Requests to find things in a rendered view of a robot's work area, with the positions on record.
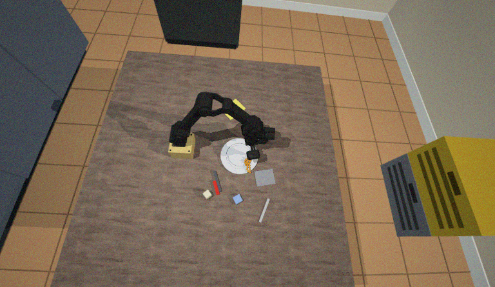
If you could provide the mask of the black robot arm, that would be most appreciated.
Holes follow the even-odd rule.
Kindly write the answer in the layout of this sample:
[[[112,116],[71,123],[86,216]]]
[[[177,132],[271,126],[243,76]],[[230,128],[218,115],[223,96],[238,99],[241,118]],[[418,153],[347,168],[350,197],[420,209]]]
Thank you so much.
[[[222,103],[222,108],[212,110],[213,99]],[[275,128],[264,127],[264,123],[259,117],[249,115],[236,105],[232,99],[222,97],[213,92],[201,92],[197,95],[194,107],[185,118],[172,125],[169,142],[173,143],[172,146],[174,147],[185,147],[191,127],[201,117],[214,117],[220,114],[228,114],[243,124],[243,134],[246,134],[248,140],[254,141],[258,138],[255,145],[266,144],[269,140],[275,139]]]

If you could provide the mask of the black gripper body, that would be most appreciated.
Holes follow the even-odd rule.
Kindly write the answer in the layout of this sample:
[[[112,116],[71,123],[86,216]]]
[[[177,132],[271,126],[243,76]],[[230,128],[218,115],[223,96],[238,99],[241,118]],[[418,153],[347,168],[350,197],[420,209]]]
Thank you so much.
[[[243,127],[244,127],[244,125],[241,126],[242,133],[243,133]],[[247,139],[246,134],[245,134],[244,140],[245,140],[246,146],[248,145],[251,147],[251,150],[246,152],[247,159],[248,160],[259,159],[259,157],[260,157],[259,150],[256,150],[256,148],[255,148],[255,143],[256,143],[256,141],[258,141],[258,138],[254,141],[250,141]]]

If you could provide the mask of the white round plate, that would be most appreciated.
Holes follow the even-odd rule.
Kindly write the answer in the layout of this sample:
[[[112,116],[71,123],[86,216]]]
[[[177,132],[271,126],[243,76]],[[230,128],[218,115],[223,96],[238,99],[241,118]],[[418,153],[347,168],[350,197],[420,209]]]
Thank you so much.
[[[221,161],[226,170],[234,174],[245,174],[248,173],[246,170],[244,160],[247,159],[246,152],[250,151],[251,147],[246,146],[245,140],[241,138],[232,139],[228,141],[222,148],[221,151]],[[254,169],[257,164],[258,159],[252,159],[249,167],[250,170]]]

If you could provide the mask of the yellow flat square pad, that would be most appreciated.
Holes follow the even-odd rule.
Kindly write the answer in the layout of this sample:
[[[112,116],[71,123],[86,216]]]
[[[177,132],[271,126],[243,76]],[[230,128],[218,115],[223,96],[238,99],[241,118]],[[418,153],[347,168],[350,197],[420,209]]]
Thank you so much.
[[[245,110],[245,109],[246,109],[246,108],[245,108],[242,104],[240,104],[240,103],[239,103],[236,99],[235,99],[235,100],[233,100],[233,102],[234,102],[236,105],[238,105],[241,109],[243,109],[243,110]],[[230,120],[232,120],[232,119],[233,119],[230,115],[228,115],[228,114],[225,114],[225,115],[226,115],[226,116],[227,116]]]

